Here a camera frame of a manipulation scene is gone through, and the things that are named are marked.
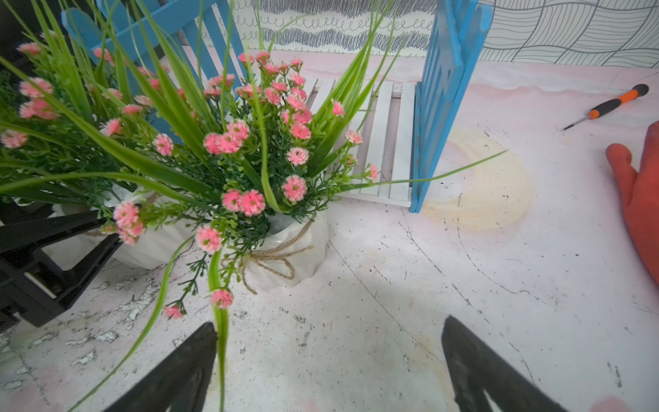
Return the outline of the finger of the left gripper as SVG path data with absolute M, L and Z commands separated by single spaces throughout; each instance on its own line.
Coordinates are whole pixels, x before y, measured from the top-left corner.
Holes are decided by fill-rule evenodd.
M 1 227 L 1 328 L 25 320 L 41 327 L 71 309 L 120 247 L 110 234 L 80 262 L 62 269 L 44 248 L 100 228 L 94 211 Z

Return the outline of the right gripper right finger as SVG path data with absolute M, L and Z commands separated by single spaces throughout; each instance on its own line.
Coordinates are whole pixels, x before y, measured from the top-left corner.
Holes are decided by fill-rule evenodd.
M 461 411 L 563 411 L 458 319 L 444 323 L 442 347 Z

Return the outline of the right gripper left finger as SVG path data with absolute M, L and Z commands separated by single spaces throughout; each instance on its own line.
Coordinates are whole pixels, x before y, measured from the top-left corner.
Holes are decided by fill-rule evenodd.
M 206 322 L 107 409 L 111 412 L 201 411 L 215 358 L 216 330 L 211 322 Z

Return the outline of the pink flower pot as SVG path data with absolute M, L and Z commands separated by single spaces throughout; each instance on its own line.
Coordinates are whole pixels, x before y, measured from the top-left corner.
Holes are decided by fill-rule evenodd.
M 297 254 L 295 239 L 264 249 L 267 217 L 299 221 L 300 235 L 305 235 L 329 202 L 381 184 L 375 161 L 357 170 L 362 124 L 355 117 L 367 118 L 368 100 L 381 95 L 398 56 L 387 48 L 375 74 L 367 75 L 391 3 L 372 3 L 364 46 L 329 94 L 317 97 L 314 111 L 305 101 L 302 62 L 275 65 L 268 44 L 247 53 L 233 33 L 231 2 L 183 2 L 192 15 L 190 24 L 218 42 L 226 58 L 221 70 L 207 51 L 192 66 L 171 46 L 171 34 L 186 28 L 179 16 L 167 17 L 176 2 L 157 10 L 141 1 L 133 7 L 142 18 L 119 29 L 113 23 L 114 6 L 97 3 L 105 19 L 106 46 L 113 50 L 118 73 L 135 77 L 186 154 L 167 166 L 114 142 L 102 147 L 135 171 L 140 185 L 199 210 L 204 222 L 197 243 L 205 252 L 216 353 L 224 363 L 231 283 L 244 283 L 250 264 L 268 269 L 271 262 L 288 264 Z
M 113 55 L 87 53 L 58 25 L 56 1 L 1 4 L 1 180 L 43 178 L 14 192 L 24 202 L 98 209 L 110 218 L 122 202 L 143 199 L 132 182 L 116 182 L 116 160 L 49 103 L 56 98 L 122 144 L 134 144 L 149 108 L 130 90 Z

